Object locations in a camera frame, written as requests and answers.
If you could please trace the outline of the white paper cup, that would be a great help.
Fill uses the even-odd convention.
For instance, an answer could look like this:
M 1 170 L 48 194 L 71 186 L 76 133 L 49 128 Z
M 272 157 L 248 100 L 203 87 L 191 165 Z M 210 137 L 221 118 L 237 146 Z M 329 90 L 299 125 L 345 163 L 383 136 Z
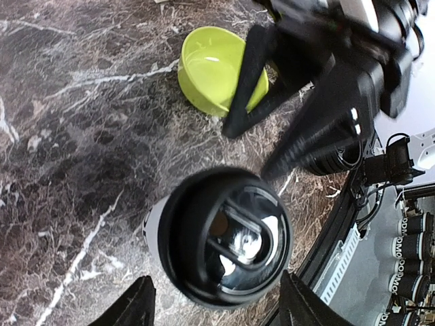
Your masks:
M 145 239 L 145 243 L 152 257 L 158 262 L 160 262 L 158 253 L 158 228 L 160 219 L 162 217 L 162 212 L 168 199 L 169 196 L 166 196 L 152 206 L 143 218 L 142 223 L 142 234 Z

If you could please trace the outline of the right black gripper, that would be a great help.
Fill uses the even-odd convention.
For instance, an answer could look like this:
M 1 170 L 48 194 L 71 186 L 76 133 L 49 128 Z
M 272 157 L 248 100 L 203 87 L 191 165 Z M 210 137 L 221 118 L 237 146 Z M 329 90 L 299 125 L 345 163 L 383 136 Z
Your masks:
M 384 114 L 391 118 L 401 114 L 414 60 L 406 38 L 415 28 L 417 1 L 261 1 L 260 5 L 279 29 L 256 24 L 249 30 L 237 88 L 222 126 L 225 137 L 241 136 L 306 85 L 302 54 L 288 35 L 323 46 L 336 59 L 264 164 L 264 180 L 279 178 L 370 135 L 374 96 Z M 248 111 L 267 63 L 277 79 Z

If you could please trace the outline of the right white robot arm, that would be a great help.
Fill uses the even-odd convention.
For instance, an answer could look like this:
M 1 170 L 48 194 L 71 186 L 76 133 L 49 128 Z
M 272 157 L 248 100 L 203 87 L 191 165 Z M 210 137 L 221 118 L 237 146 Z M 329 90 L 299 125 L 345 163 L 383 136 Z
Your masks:
M 365 143 L 375 118 L 405 108 L 414 56 L 406 47 L 426 1 L 263 1 L 253 25 L 224 136 L 259 124 L 302 87 L 314 89 L 264 164 L 271 181 L 337 149 Z

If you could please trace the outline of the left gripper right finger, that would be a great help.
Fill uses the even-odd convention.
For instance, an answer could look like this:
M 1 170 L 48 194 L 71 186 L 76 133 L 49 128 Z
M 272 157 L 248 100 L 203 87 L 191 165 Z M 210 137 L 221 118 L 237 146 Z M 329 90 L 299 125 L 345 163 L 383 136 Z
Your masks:
M 335 313 L 295 274 L 284 271 L 280 280 L 280 325 L 352 326 Z

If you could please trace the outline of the black plastic cup lid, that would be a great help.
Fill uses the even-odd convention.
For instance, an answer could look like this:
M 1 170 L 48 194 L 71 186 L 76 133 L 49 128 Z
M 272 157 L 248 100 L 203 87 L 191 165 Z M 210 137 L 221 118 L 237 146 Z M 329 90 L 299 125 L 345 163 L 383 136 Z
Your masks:
M 174 189 L 156 240 L 160 264 L 181 293 L 210 309 L 233 310 L 279 282 L 294 231 L 267 182 L 242 168 L 217 166 Z

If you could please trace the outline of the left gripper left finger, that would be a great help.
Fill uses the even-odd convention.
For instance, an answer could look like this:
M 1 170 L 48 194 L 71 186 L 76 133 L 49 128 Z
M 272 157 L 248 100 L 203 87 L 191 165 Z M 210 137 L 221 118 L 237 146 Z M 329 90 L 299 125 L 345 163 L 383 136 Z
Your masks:
M 150 276 L 139 277 L 89 326 L 148 326 L 154 324 L 156 289 Z

